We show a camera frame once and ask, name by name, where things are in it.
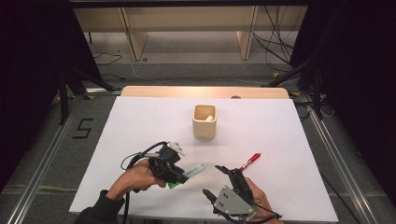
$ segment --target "human hand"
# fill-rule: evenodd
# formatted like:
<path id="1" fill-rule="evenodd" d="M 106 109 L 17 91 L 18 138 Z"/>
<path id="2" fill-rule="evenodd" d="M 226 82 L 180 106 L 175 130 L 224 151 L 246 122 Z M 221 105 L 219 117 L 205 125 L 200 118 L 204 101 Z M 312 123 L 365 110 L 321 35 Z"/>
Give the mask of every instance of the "human hand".
<path id="1" fill-rule="evenodd" d="M 267 196 L 265 195 L 264 191 L 259 189 L 259 187 L 257 187 L 253 183 L 253 181 L 250 180 L 250 178 L 245 177 L 245 179 L 246 179 L 247 184 L 250 187 L 251 191 L 253 192 L 254 202 L 257 205 L 272 211 L 271 205 L 269 204 Z M 266 210 L 260 208 L 259 206 L 256 206 L 256 211 L 257 211 L 256 216 L 253 219 L 251 219 L 250 221 L 260 221 L 267 217 L 271 217 L 273 215 L 273 213 L 266 211 Z M 268 224 L 282 224 L 283 222 L 277 218 L 273 218 L 266 223 L 268 223 Z"/>
<path id="2" fill-rule="evenodd" d="M 133 189 L 147 190 L 152 185 L 165 188 L 164 180 L 155 177 L 149 169 L 149 161 L 139 161 L 134 167 L 123 173 L 106 194 L 107 198 L 119 201 L 126 192 Z"/>

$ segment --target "sleeve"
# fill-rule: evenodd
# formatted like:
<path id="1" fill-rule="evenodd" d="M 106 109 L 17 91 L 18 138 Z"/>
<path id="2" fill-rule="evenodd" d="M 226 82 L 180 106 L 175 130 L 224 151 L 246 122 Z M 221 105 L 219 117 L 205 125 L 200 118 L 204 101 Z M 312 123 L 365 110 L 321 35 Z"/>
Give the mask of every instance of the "sleeve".
<path id="1" fill-rule="evenodd" d="M 75 224 L 117 224 L 117 214 L 124 200 L 113 201 L 106 197 L 107 190 L 102 190 L 93 207 L 84 209 L 75 220 Z"/>

